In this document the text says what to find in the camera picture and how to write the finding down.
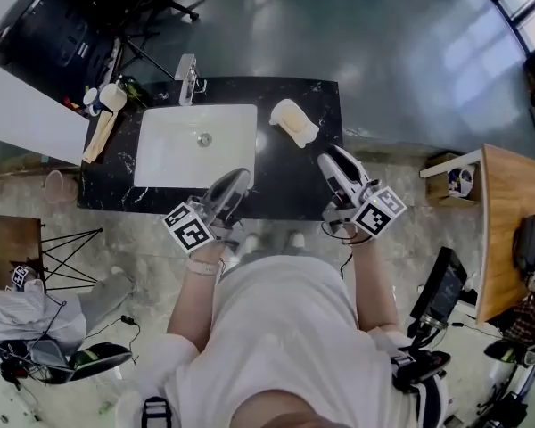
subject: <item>gray floor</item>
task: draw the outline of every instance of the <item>gray floor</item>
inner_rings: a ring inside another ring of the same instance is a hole
[[[407,205],[405,214],[380,238],[385,277],[391,282],[403,325],[408,325],[408,314],[418,296],[417,286],[426,281],[442,245],[456,251],[470,276],[479,273],[481,265],[481,207],[444,209],[427,206],[424,181],[417,175],[423,161],[372,154],[364,159],[369,174],[384,180]],[[142,354],[157,334],[166,331],[182,283],[185,254],[168,235],[161,223],[162,216],[80,210],[75,204],[50,205],[44,199],[43,182],[42,177],[0,181],[0,214],[41,218],[46,224],[42,232],[44,239],[102,226],[103,233],[84,247],[71,264],[97,278],[111,277],[111,266],[116,265],[135,278],[136,293],[126,300],[121,312],[133,317],[142,327],[133,344],[135,354]],[[318,222],[244,220],[243,226],[248,232],[261,234],[267,238],[267,245],[276,248],[283,247],[288,230],[298,229],[306,237],[307,250],[337,270],[349,256],[349,249],[324,235]],[[59,249],[54,255],[57,258],[67,256],[77,245]],[[224,259],[228,266],[237,261],[229,253]],[[45,265],[56,266],[49,258],[45,258]],[[78,276],[67,269],[63,273]],[[352,264],[345,268],[345,281],[352,298]],[[54,276],[48,286],[54,288],[75,283]],[[106,324],[118,318],[118,314],[111,315]],[[453,322],[473,326],[471,319],[459,312],[454,316]],[[128,346],[135,333],[134,328],[118,323],[87,340],[86,345],[116,342]],[[436,346],[453,357],[448,369],[450,395],[455,399],[460,415],[468,420],[474,416],[475,404],[488,394],[492,364],[482,351],[490,340],[477,332],[452,328]],[[40,401],[40,415],[51,422],[52,427],[73,428],[79,424],[109,428],[114,424],[107,408],[122,393],[132,372],[132,364],[127,363],[120,368],[120,375],[108,372],[63,388],[44,387],[39,383],[28,383],[28,386]]]
[[[197,4],[199,0],[181,0]],[[535,158],[523,50],[490,0],[205,0],[201,19],[164,12],[148,53],[204,76],[338,81],[351,135]],[[139,80],[164,80],[143,63]]]

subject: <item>wooden desk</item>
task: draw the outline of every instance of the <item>wooden desk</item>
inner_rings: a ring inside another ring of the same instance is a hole
[[[481,281],[474,312],[479,324],[528,294],[513,266],[512,248],[521,219],[535,214],[535,160],[484,144],[478,151],[423,169],[420,177],[471,163],[481,166],[483,202]]]
[[[13,262],[30,265],[44,280],[41,233],[38,218],[0,216],[0,290],[10,284]]]

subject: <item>white t-shirt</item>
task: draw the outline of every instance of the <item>white t-shirt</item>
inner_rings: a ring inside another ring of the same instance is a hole
[[[60,309],[63,301],[66,304]],[[35,340],[50,322],[47,335],[66,355],[75,352],[86,337],[86,319],[77,295],[45,295],[42,284],[30,283],[25,292],[0,290],[0,342]]]
[[[339,274],[311,257],[269,257],[228,275],[205,351],[163,334],[132,381],[117,405],[119,428],[140,427],[152,396],[167,398],[182,428],[228,427],[245,400],[268,390],[353,428],[416,426],[416,399],[392,386],[390,358],[357,329]]]

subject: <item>chair leg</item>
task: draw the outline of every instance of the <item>chair leg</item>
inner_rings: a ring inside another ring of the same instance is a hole
[[[148,33],[149,27],[151,27],[151,24],[154,22],[154,20],[157,18],[161,12],[167,9],[166,4],[159,4],[154,10],[151,11],[151,14],[149,14],[149,17],[146,19],[146,22],[144,23],[144,29],[143,33]]]
[[[189,14],[190,19],[192,19],[193,21],[198,19],[198,14],[196,12],[189,10],[188,8],[186,8],[185,6],[181,4],[178,4],[177,2],[174,2],[171,0],[167,3],[167,5],[170,8],[174,8],[175,10],[179,10],[180,12],[183,12],[184,14]]]

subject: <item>black marble countertop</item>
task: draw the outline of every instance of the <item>black marble countertop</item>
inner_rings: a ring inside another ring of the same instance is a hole
[[[144,88],[148,106],[176,106],[181,83],[154,83]],[[284,98],[296,102],[319,126],[317,139],[304,149],[279,126],[271,126],[271,111]],[[341,105],[336,82],[297,78],[209,78],[206,94],[194,95],[193,104],[255,104],[258,133],[254,187],[237,210],[240,218],[320,220],[332,193],[317,165],[329,144],[342,146]],[[144,109],[132,103],[119,113],[111,135],[96,161],[82,163],[78,206],[167,214],[190,195],[203,189],[134,187],[136,147]],[[91,119],[86,147],[97,119]]]

